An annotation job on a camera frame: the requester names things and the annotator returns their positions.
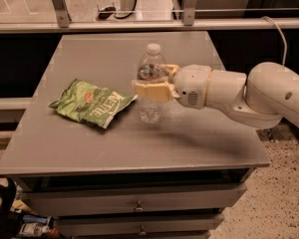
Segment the gray tabletop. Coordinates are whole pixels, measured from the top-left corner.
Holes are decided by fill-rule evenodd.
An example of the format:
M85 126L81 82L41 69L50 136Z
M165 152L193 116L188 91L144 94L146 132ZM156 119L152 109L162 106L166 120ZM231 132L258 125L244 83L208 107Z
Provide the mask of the gray tabletop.
M157 124L135 103L108 129L57 115L48 105L74 79L133 94L131 80L149 42L170 64L222 69L206 32L69 35L60 42L0 162L0 175L48 176L243 168L269 164L254 128L218 111L164 104Z

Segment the concrete floor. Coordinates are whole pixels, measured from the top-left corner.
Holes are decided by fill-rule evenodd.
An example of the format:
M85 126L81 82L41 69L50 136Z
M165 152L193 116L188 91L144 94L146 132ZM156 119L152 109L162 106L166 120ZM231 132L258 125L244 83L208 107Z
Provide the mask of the concrete floor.
M120 0L66 0L75 22L96 22L100 8ZM139 0L145 20L169 20L171 0ZM0 22L56 22L51 0L0 0ZM272 130L275 142L259 132L271 160L247 180L248 190L210 239L299 238L299 130L284 121ZM0 158L12 132L0 132Z

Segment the snack packet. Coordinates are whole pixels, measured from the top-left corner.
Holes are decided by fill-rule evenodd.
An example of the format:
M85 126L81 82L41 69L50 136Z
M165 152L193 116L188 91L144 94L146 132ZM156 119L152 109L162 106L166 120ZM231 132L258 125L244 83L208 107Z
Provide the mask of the snack packet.
M137 96L127 96L108 88L74 80L49 107L56 109L59 115L77 122L89 121L107 128L114 115L136 98Z

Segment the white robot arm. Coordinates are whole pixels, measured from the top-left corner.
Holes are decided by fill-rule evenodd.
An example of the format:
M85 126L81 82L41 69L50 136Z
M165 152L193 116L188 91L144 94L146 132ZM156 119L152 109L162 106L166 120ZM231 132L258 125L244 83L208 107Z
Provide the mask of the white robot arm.
M287 118L299 127L299 75L275 63L249 74L191 65L173 77L178 102L188 108L216 109L232 120L271 128Z

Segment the cable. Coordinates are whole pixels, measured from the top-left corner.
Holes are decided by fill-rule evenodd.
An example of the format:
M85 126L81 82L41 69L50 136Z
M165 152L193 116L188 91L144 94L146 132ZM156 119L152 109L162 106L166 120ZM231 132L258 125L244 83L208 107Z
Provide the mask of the cable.
M133 9L131 10L131 12L130 12L128 15L126 15L126 16L124 16L124 17L117 17L116 15L114 15L114 17L116 17L116 18L119 19L119 20L128 18L129 16L131 16L131 14L133 14L134 10L135 10L136 7L137 7L137 3L138 3L138 0L135 0Z
M282 33L281 28L278 26L278 24L277 24L273 19L271 19L271 18L268 17L268 16L264 16L264 17L262 17L262 19L271 22L273 25L275 25L275 27L276 27L277 30L279 31L279 34L280 34L280 36L281 36L281 38L282 38L282 41L283 41L283 44L284 44L284 52L283 52L283 58L282 58L282 66L285 66L286 57L287 57L287 50L288 50L288 45L287 45L287 41L286 41L285 35Z

